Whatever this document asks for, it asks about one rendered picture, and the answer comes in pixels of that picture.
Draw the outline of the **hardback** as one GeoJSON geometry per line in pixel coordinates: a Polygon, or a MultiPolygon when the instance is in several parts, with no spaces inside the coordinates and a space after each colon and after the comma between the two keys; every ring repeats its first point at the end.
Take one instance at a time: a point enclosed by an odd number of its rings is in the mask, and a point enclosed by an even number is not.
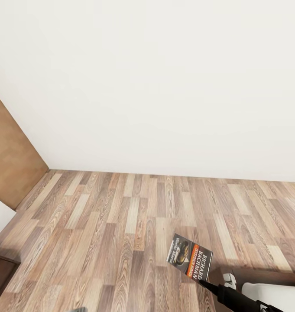
{"type": "Polygon", "coordinates": [[[212,251],[175,234],[166,261],[203,286],[199,280],[208,282],[212,256],[212,251]]]}

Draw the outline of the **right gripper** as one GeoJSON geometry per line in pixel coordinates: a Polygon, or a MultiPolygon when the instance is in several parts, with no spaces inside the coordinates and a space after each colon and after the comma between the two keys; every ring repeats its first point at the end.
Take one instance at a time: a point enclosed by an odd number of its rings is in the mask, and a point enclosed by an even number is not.
{"type": "Polygon", "coordinates": [[[215,286],[203,280],[199,280],[199,282],[217,296],[217,301],[219,303],[225,305],[234,312],[245,311],[246,296],[244,294],[221,284],[215,286]]]}

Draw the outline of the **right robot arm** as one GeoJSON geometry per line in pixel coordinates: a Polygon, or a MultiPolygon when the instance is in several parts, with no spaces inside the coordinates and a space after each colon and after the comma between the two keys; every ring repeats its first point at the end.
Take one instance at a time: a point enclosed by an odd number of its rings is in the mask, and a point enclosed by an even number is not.
{"type": "Polygon", "coordinates": [[[219,303],[225,305],[234,312],[284,312],[272,305],[267,305],[260,300],[254,301],[236,291],[236,280],[234,275],[225,274],[223,277],[227,282],[224,285],[219,284],[219,286],[215,286],[214,284],[203,280],[199,280],[199,282],[217,296],[217,301],[219,303]],[[267,308],[261,309],[260,305],[264,305],[267,308]]]}

